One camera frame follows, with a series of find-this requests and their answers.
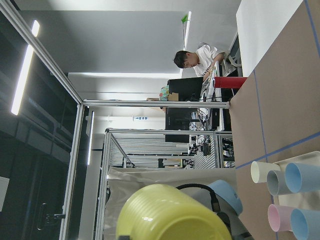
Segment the man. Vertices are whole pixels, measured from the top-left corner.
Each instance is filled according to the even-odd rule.
[[[195,52],[178,51],[173,61],[181,69],[193,68],[195,74],[205,81],[216,62],[221,63],[223,59],[223,51],[205,44]]]

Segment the black hair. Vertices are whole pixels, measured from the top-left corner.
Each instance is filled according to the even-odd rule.
[[[189,51],[178,51],[174,57],[174,63],[178,66],[178,68],[184,69],[185,60],[187,59],[187,53]]]

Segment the man's arm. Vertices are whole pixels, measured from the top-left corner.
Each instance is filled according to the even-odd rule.
[[[210,65],[210,68],[209,68],[210,70],[207,71],[205,73],[205,75],[203,76],[203,81],[205,81],[209,77],[209,75],[211,74],[211,71],[212,71],[213,67],[215,66],[216,62],[218,61],[219,64],[220,64],[223,59],[224,59],[224,55],[222,53],[219,53],[217,56],[215,56],[215,58],[213,59],[211,65]]]

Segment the white shirt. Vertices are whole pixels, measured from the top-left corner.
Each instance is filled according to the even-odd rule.
[[[200,64],[193,67],[197,77],[203,77],[206,72],[209,70],[209,66],[214,61],[214,58],[224,51],[218,50],[214,46],[209,46],[207,44],[200,47],[195,53],[199,57]]]

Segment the yellow cup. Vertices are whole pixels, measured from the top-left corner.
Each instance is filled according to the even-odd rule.
[[[116,226],[116,239],[232,240],[222,220],[211,210],[164,184],[148,185],[124,204]]]

